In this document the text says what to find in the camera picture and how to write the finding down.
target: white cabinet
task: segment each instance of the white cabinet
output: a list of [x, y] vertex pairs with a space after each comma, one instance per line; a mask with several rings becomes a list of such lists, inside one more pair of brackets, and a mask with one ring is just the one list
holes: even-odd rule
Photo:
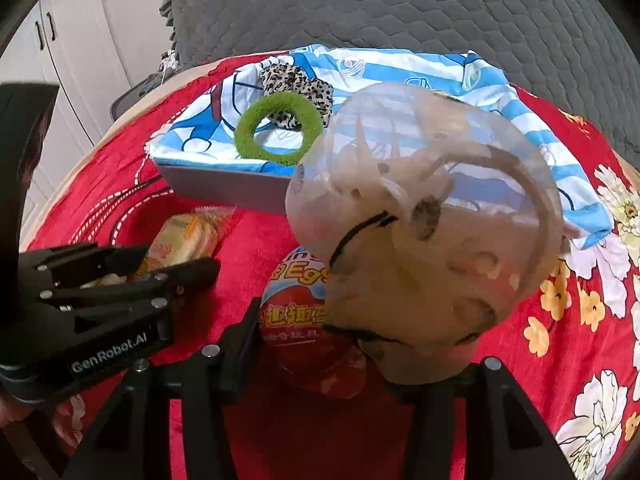
[[60, 82], [96, 143], [113, 124], [111, 103], [131, 88], [102, 0], [40, 0], [40, 12]]
[[[44, 38], [39, 4], [31, 9], [0, 57], [0, 82], [11, 81], [60, 85]], [[32, 185], [28, 191], [22, 218], [23, 228], [28, 227], [47, 198], [92, 146], [61, 88], [45, 137], [40, 163], [33, 173]]]
[[0, 82], [60, 86], [23, 232], [111, 127], [111, 104], [157, 69], [170, 47], [161, 1], [40, 0], [0, 57]]

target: green hair tie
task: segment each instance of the green hair tie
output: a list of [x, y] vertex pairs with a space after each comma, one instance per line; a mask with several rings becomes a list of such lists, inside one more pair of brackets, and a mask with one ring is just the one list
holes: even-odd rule
[[[274, 112], [290, 112], [302, 125], [302, 146], [293, 153], [270, 153], [255, 142], [258, 124]], [[295, 92], [276, 92], [261, 97], [247, 108], [236, 126], [234, 142], [242, 158], [258, 158], [283, 166], [295, 166], [321, 133], [322, 117], [309, 99]]]

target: blue and white striped cloth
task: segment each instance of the blue and white striped cloth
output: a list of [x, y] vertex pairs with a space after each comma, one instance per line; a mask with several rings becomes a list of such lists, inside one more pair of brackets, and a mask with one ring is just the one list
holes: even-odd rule
[[[198, 97], [167, 133], [150, 144], [153, 160], [159, 164], [291, 174], [294, 168], [242, 159], [233, 140], [242, 113], [264, 95], [260, 71], [270, 64], [283, 63], [297, 65], [309, 78], [319, 77], [331, 84], [333, 112], [351, 94], [378, 82], [441, 90], [482, 110], [499, 112], [540, 149], [560, 190], [564, 219], [581, 234], [574, 240], [576, 246], [590, 247], [610, 233], [609, 215], [578, 160], [518, 99], [502, 70], [472, 51], [443, 56], [399, 49], [328, 49], [313, 44], [245, 65]], [[270, 152], [290, 153], [300, 147], [302, 135], [275, 128], [265, 119], [255, 139]]]

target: person's hand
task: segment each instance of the person's hand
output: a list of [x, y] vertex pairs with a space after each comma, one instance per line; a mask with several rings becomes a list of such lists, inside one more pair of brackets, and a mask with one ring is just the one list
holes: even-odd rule
[[23, 420], [31, 413], [31, 408], [20, 404], [6, 395], [0, 395], [0, 428], [11, 422]]
[[[33, 410], [20, 404], [7, 395], [0, 395], [0, 429], [24, 420]], [[65, 444], [72, 448], [78, 447], [79, 432], [73, 428], [74, 407], [69, 400], [65, 400], [56, 406], [56, 411], [51, 421], [53, 429]]]

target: black metal mount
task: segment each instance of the black metal mount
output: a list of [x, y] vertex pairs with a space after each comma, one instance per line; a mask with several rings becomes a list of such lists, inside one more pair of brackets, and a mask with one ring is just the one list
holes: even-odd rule
[[182, 400], [182, 427], [190, 480], [237, 480], [222, 415], [246, 380], [258, 347], [260, 298], [217, 344], [187, 360], [153, 366], [134, 363], [98, 414], [63, 480], [170, 480], [169, 400]]
[[[258, 346], [260, 298], [217, 344], [186, 361], [134, 364], [72, 457], [63, 480], [170, 480], [169, 400], [182, 400], [189, 480], [237, 480], [222, 404], [234, 402]], [[415, 405], [402, 480], [449, 480], [454, 400], [466, 399], [465, 480], [574, 480], [544, 420], [494, 357], [435, 384], [389, 389]]]
[[0, 322], [0, 382], [21, 402], [68, 399], [173, 342], [171, 302], [211, 286], [211, 258], [121, 285], [82, 288], [137, 271], [148, 246], [77, 244], [20, 254], [14, 302]]

